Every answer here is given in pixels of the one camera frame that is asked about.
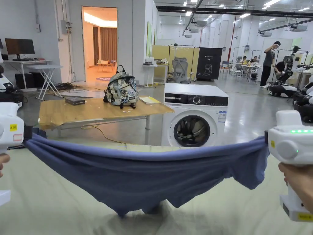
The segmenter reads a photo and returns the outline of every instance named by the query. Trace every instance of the doorway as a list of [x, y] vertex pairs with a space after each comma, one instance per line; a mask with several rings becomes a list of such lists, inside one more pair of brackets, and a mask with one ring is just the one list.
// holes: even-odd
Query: doorway
[[107, 86], [117, 67], [117, 9], [82, 7], [86, 82]]

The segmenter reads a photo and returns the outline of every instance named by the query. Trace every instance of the black pants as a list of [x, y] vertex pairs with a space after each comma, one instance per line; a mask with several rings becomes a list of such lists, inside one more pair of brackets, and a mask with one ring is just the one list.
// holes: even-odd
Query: black pants
[[263, 66], [263, 72], [261, 76], [261, 84], [260, 86], [265, 86], [266, 82], [271, 75], [271, 67], [270, 66]]

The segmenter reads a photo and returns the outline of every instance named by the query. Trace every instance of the washing machine drum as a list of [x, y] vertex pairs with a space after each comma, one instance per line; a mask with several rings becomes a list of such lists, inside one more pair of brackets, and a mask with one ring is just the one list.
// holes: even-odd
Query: washing machine drum
[[190, 115], [180, 119], [174, 127], [174, 138], [183, 147], [200, 147], [210, 137], [210, 125], [196, 115]]

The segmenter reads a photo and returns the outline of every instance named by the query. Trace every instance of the control panel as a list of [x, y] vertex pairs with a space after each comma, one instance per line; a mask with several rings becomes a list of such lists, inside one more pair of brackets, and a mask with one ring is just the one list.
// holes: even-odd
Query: control panel
[[195, 96], [165, 93], [164, 102], [176, 104], [195, 104], [207, 106], [228, 106], [228, 97]]

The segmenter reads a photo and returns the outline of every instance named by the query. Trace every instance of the round rug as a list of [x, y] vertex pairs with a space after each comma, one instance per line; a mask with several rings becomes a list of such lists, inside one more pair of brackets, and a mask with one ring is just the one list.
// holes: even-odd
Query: round rug
[[99, 81], [110, 81], [110, 77], [98, 77], [96, 78], [96, 80], [99, 80]]

